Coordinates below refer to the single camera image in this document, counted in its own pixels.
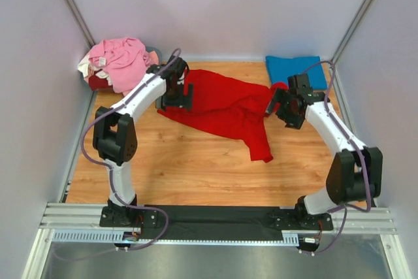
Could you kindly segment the red t shirt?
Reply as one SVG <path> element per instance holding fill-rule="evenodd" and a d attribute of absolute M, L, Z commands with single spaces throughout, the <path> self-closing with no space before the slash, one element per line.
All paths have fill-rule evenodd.
<path fill-rule="evenodd" d="M 191 110 L 167 108 L 158 110 L 160 115 L 206 133 L 242 140 L 252 161 L 273 160 L 264 119 L 274 92 L 288 89 L 285 83 L 269 88 L 203 69 L 190 71 L 185 81 L 193 85 Z"/>

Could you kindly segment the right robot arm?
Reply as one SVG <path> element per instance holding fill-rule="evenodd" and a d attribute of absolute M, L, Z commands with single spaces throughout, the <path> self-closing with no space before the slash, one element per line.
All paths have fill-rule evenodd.
<path fill-rule="evenodd" d="M 383 154 L 358 139 L 337 115 L 328 92 L 314 91 L 308 75 L 290 76 L 278 84 L 265 110 L 276 115 L 286 127 L 300 129 L 308 122 L 321 136 L 333 156 L 325 186 L 302 196 L 294 213 L 295 223 L 309 229 L 318 215 L 353 208 L 369 212 L 372 199 L 381 193 Z"/>

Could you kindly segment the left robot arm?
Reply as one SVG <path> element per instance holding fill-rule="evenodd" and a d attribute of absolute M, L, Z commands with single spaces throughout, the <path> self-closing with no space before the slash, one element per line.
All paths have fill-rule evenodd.
<path fill-rule="evenodd" d="M 140 83 L 110 108 L 95 113 L 93 147 L 108 165 L 111 194 L 101 213 L 102 227 L 138 227 L 144 209 L 137 209 L 131 160 L 138 146 L 135 124 L 148 107 L 191 110 L 193 85 L 185 84 L 189 65 L 171 56 L 166 65 L 152 65 Z"/>

